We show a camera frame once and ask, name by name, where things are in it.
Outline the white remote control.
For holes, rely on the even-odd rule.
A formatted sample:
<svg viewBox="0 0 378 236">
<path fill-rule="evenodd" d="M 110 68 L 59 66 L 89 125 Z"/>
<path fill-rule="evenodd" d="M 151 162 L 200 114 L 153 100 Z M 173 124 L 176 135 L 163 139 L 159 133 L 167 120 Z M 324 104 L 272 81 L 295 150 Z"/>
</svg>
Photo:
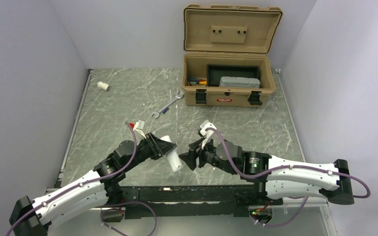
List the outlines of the white remote control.
<svg viewBox="0 0 378 236">
<path fill-rule="evenodd" d="M 178 172 L 183 168 L 184 165 L 179 158 L 176 147 L 166 155 L 166 158 L 173 172 Z"/>
</svg>

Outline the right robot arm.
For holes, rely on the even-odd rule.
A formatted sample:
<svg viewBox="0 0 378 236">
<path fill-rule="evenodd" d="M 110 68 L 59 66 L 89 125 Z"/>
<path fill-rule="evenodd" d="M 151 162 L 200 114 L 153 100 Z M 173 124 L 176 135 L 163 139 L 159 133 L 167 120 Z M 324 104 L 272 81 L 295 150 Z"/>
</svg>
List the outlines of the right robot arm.
<svg viewBox="0 0 378 236">
<path fill-rule="evenodd" d="M 348 162 L 344 159 L 328 164 L 303 163 L 246 151 L 229 141 L 214 146 L 212 140 L 205 145 L 202 140 L 191 143 L 188 152 L 179 158 L 191 170 L 209 164 L 254 183 L 257 187 L 251 193 L 257 204 L 285 197 L 316 197 L 337 205 L 354 204 Z"/>
</svg>

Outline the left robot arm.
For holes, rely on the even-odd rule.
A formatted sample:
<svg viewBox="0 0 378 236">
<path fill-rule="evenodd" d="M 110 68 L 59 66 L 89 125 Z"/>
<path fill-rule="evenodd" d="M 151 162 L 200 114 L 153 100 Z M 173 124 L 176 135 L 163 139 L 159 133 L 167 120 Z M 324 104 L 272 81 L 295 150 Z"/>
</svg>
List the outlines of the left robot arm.
<svg viewBox="0 0 378 236">
<path fill-rule="evenodd" d="M 119 183 L 126 172 L 147 159 L 157 160 L 176 149 L 176 143 L 152 133 L 137 142 L 126 140 L 76 181 L 42 197 L 20 198 L 9 219 L 7 235 L 46 236 L 56 219 L 66 221 L 94 207 L 114 207 L 125 201 Z"/>
</svg>

